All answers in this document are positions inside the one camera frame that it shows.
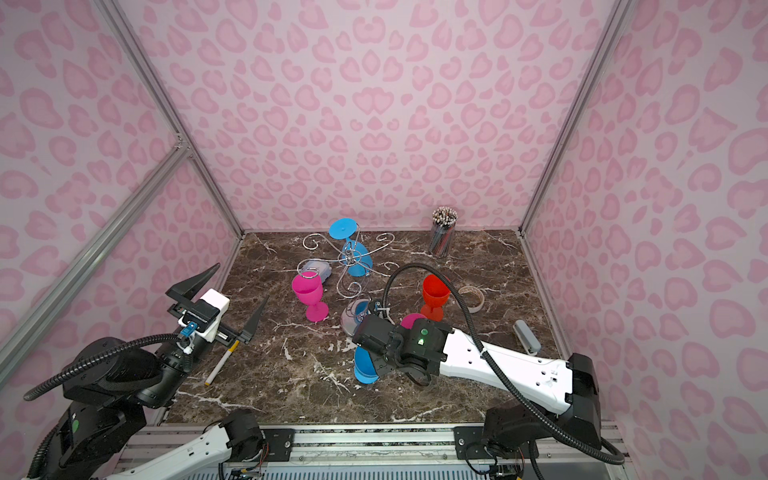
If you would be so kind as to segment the magenta wine glass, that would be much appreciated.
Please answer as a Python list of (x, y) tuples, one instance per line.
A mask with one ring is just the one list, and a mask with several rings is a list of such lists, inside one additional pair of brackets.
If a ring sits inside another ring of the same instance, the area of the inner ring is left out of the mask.
[(422, 319), (426, 319), (426, 316), (424, 316), (424, 315), (423, 315), (423, 314), (421, 314), (421, 313), (413, 313), (413, 314), (409, 314), (409, 315), (406, 315), (406, 316), (403, 318), (403, 320), (401, 321), (400, 325), (401, 325), (403, 328), (405, 328), (405, 329), (407, 329), (407, 330), (410, 330), (410, 329), (412, 329), (412, 328), (413, 328), (413, 326), (414, 326), (414, 324), (415, 324), (415, 322), (416, 322), (417, 320), (422, 320)]
[(305, 317), (308, 321), (319, 323), (328, 317), (329, 307), (322, 300), (322, 279), (316, 272), (297, 274), (291, 286), (297, 299), (306, 306)]

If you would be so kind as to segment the red wine glass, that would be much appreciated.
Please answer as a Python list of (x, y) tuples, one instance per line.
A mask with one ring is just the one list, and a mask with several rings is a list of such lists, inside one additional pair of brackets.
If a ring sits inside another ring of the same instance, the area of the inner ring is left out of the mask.
[(444, 318), (443, 307), (447, 303), (451, 291), (436, 275), (428, 275), (422, 283), (424, 305), (420, 313), (427, 319), (441, 322)]

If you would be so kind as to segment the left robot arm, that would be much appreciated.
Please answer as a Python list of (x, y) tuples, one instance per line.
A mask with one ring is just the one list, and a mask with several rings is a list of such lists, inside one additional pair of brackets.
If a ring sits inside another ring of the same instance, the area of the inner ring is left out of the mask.
[(259, 306), (241, 331), (222, 318), (230, 301), (206, 283), (214, 264), (166, 291), (171, 333), (132, 341), (103, 337), (91, 342), (61, 372), (25, 393), (31, 402), (55, 388), (70, 400), (67, 411), (41, 441), (30, 479), (88, 479), (146, 424), (148, 409), (165, 408), (214, 343), (225, 347), (253, 339), (265, 308)]

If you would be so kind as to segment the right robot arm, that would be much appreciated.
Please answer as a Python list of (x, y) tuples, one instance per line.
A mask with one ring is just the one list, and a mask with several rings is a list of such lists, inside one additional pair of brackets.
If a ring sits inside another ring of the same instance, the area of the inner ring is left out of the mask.
[(427, 386), (438, 376), (503, 390), (515, 404), (485, 414), (482, 444), (497, 455), (553, 438), (589, 456), (603, 449), (599, 388), (593, 361), (574, 354), (546, 359), (477, 343), (447, 324), (418, 317), (394, 325), (366, 316), (353, 335), (374, 375), (399, 372)]

